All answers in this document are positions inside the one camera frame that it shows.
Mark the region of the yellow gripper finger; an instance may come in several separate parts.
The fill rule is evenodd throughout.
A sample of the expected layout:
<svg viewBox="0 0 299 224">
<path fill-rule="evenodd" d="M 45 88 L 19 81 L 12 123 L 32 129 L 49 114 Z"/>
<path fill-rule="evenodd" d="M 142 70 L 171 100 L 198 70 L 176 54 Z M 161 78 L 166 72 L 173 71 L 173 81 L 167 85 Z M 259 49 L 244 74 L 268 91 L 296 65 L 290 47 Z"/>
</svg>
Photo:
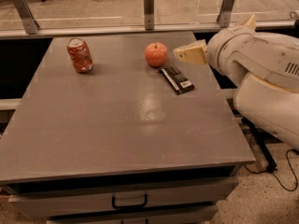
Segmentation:
<svg viewBox="0 0 299 224">
<path fill-rule="evenodd" d="M 183 63 L 206 64 L 206 41 L 197 40 L 173 50 L 177 60 Z"/>
<path fill-rule="evenodd" d="M 254 15 L 251 15 L 250 17 L 248 17 L 244 22 L 244 26 L 251 30 L 255 30 L 256 29 L 256 17 Z"/>
</svg>

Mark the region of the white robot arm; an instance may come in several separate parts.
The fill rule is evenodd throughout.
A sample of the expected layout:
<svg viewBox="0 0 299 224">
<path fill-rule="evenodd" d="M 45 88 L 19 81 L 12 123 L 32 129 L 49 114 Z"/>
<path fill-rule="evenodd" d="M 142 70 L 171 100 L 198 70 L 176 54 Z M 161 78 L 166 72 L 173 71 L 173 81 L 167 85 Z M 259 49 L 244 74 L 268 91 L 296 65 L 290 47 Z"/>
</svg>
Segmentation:
<svg viewBox="0 0 299 224">
<path fill-rule="evenodd" d="M 183 63 L 208 64 L 236 86 L 234 106 L 254 125 L 299 149 L 299 41 L 258 32 L 254 16 L 174 49 Z"/>
</svg>

